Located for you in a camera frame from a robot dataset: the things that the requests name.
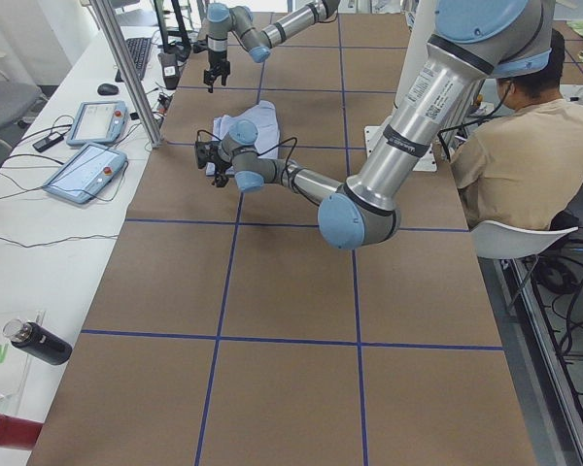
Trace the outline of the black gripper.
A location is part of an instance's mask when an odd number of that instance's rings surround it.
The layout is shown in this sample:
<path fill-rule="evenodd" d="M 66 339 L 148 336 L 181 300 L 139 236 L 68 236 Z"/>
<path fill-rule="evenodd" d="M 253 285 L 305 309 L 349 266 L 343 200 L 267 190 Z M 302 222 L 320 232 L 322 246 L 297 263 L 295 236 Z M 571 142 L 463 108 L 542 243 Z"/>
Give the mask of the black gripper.
<path fill-rule="evenodd" d="M 225 152 L 221 149 L 219 143 L 211 144 L 211 148 L 209 149 L 209 164 L 212 165 L 212 185 L 219 187 L 220 184 L 220 187 L 225 187 L 230 178 L 228 170 L 232 167 L 232 164 Z"/>
<path fill-rule="evenodd" d="M 208 86 L 208 92 L 214 92 L 214 83 L 221 79 L 221 85 L 227 85 L 227 78 L 230 75 L 230 62 L 228 61 L 227 50 L 208 50 L 209 68 L 203 73 L 203 82 Z"/>

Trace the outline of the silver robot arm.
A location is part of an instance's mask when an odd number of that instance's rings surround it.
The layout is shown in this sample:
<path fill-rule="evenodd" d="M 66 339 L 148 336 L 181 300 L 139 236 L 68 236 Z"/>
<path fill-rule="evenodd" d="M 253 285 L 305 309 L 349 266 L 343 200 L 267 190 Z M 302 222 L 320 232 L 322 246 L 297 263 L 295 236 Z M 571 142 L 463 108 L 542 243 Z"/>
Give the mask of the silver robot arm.
<path fill-rule="evenodd" d="M 203 72 L 203 82 L 209 93 L 214 92 L 217 79 L 226 86 L 231 74 L 228 59 L 228 36 L 232 34 L 254 63 L 263 63 L 271 51 L 305 29 L 326 23 L 338 11 L 339 1 L 309 1 L 283 18 L 257 29 L 252 11 L 245 6 L 229 8 L 213 3 L 207 9 L 206 49 L 209 68 Z"/>
<path fill-rule="evenodd" d="M 354 250 L 390 239 L 399 226 L 394 197 L 470 87 L 544 68 L 550 55 L 551 1 L 440 1 L 432 13 L 428 58 L 387 120 L 360 171 L 338 182 L 292 161 L 259 156 L 256 126 L 234 122 L 198 143 L 199 168 L 214 166 L 214 183 L 242 192 L 268 183 L 315 203 L 319 229 L 334 248 Z"/>

